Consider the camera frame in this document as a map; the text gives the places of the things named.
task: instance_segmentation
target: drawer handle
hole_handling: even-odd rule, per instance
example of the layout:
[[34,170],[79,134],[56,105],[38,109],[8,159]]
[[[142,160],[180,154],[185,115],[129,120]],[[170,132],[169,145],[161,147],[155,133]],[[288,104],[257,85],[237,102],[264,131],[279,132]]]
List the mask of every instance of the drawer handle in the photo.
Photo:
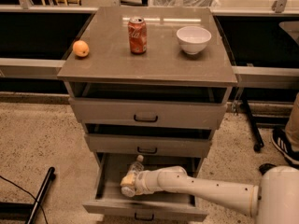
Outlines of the drawer handle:
[[155,116],[153,118],[141,118],[138,115],[134,115],[134,120],[136,122],[147,122],[147,123],[154,123],[158,121],[158,116]]
[[145,218],[137,217],[137,213],[135,213],[134,218],[135,218],[135,220],[152,221],[152,220],[155,218],[155,215],[152,214],[152,215],[151,215],[151,218],[149,218],[149,219],[145,219]]
[[137,147],[137,151],[138,151],[138,153],[156,154],[157,151],[158,151],[158,148],[156,147],[154,150],[150,151],[150,150],[146,150],[146,149],[142,149],[140,147]]

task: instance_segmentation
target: soda can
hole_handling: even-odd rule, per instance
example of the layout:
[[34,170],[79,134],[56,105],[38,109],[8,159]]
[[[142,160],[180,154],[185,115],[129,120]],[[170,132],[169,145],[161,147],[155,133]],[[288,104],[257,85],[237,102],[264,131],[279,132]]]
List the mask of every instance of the soda can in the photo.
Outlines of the soda can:
[[128,23],[130,50],[142,54],[147,50],[147,24],[143,18],[132,17]]

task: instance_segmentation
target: drawer cabinet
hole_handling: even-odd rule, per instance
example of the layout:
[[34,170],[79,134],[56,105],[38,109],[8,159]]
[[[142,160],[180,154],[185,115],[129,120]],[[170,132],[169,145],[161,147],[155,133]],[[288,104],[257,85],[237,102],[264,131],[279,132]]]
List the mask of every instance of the drawer cabinet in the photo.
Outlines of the drawer cabinet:
[[70,98],[82,123],[218,129],[226,105]]
[[[94,199],[83,204],[90,213],[134,217],[136,220],[143,221],[156,218],[196,221],[205,219],[207,213],[198,210],[194,197],[187,194],[157,192],[152,195],[135,196],[133,199],[123,196],[120,182],[127,173],[128,165],[135,159],[135,155],[106,154],[104,157],[97,155],[101,159],[96,186],[98,188],[94,191]],[[145,157],[144,165],[147,170],[180,165],[190,175],[196,167],[195,160],[192,158],[161,156]]]
[[[128,19],[136,14],[145,17],[148,29],[149,50],[141,55],[130,52],[127,40]],[[185,25],[212,33],[198,55],[179,48],[175,33]],[[208,156],[236,83],[210,11],[101,7],[82,39],[90,54],[80,59],[71,53],[58,78],[99,165],[96,189],[84,207],[136,220],[203,221],[207,213],[193,196],[159,192],[127,198],[120,182],[138,154],[147,170],[179,165],[192,176]]]
[[205,158],[209,130],[92,125],[85,140],[92,152]]

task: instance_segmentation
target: drawer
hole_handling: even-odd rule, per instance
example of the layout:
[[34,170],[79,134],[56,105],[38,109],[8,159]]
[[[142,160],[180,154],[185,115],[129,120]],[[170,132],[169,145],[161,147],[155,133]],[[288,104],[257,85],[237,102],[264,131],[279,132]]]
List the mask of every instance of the drawer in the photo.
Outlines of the drawer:
[[225,105],[70,98],[78,122],[218,129]]
[[205,158],[210,130],[120,125],[88,125],[91,152]]
[[[202,222],[207,212],[196,207],[195,198],[188,194],[156,192],[151,195],[125,197],[121,194],[121,179],[126,175],[136,155],[105,154],[101,157],[94,199],[83,204],[89,213],[133,217],[136,220],[174,219]],[[145,156],[145,169],[180,165],[187,171],[196,169],[193,158]]]

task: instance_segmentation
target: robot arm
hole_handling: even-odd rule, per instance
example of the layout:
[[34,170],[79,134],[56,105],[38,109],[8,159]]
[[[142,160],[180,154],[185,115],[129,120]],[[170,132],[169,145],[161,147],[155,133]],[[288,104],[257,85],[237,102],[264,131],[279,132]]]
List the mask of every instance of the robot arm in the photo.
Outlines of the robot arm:
[[289,166],[268,171],[259,187],[193,178],[182,167],[175,166],[131,172],[122,180],[121,191],[132,189],[133,195],[156,191],[186,193],[254,217],[256,224],[298,224],[298,184],[299,172]]
[[163,190],[186,193],[249,217],[257,214],[258,186],[193,178],[178,166],[140,172],[135,180],[135,188],[138,194]]

